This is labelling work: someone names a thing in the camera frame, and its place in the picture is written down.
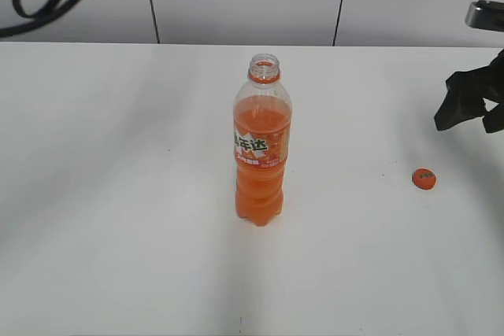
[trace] white table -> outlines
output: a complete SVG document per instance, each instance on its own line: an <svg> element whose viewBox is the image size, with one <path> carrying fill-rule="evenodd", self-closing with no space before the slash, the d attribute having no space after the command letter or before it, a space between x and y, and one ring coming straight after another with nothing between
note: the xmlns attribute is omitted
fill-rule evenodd
<svg viewBox="0 0 504 336"><path fill-rule="evenodd" d="M264 228L232 155L259 52L294 104ZM504 334L504 133L432 120L497 53L0 44L0 334Z"/></svg>

